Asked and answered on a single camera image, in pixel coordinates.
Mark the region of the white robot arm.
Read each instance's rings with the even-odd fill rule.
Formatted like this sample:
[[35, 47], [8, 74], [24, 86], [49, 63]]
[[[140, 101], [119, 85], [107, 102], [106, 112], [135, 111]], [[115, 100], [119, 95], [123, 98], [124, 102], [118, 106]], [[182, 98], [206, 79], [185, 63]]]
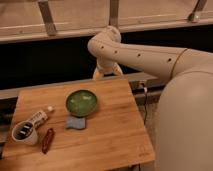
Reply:
[[166, 81], [156, 117], [156, 171], [213, 171], [213, 53], [121, 42], [109, 26], [88, 42], [95, 78], [120, 65]]

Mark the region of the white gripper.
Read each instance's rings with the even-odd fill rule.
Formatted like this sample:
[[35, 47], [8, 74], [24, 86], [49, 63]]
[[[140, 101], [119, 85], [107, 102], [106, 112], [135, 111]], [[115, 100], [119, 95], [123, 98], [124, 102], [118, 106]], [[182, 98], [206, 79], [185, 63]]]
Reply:
[[99, 80], [101, 78], [101, 73], [111, 74], [113, 72], [116, 76], [121, 76], [123, 74], [122, 69], [118, 64], [111, 60], [98, 58], [97, 68], [95, 68], [93, 73], [93, 80]]

